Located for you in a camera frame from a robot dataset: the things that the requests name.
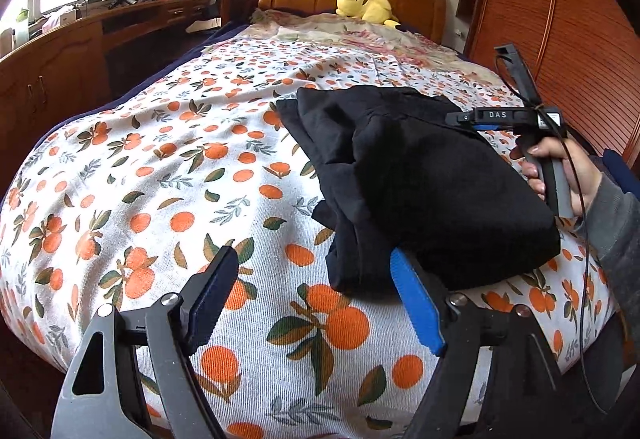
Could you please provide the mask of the right forearm grey sleeve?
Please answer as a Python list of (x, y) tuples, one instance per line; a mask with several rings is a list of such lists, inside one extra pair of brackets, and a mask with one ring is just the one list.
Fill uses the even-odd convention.
[(597, 252), (634, 347), (639, 348), (639, 200), (604, 176), (576, 233)]

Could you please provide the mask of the person's right hand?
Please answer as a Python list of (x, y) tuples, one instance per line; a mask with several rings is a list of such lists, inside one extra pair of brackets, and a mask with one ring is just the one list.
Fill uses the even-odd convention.
[(527, 153), (520, 148), (513, 148), (510, 152), (512, 160), (521, 160), (521, 171), (526, 177), (529, 187), (543, 201), (546, 199), (546, 186), (539, 178), (537, 167), (534, 163), (527, 162), (526, 156), (541, 160), (550, 158), (559, 160), (563, 165), (567, 185), (570, 187), (570, 203), (575, 216), (582, 217), (588, 210), (600, 188), (603, 175), (596, 165), (591, 162), (588, 155), (573, 139), (560, 140), (546, 137), (539, 144), (530, 147)]

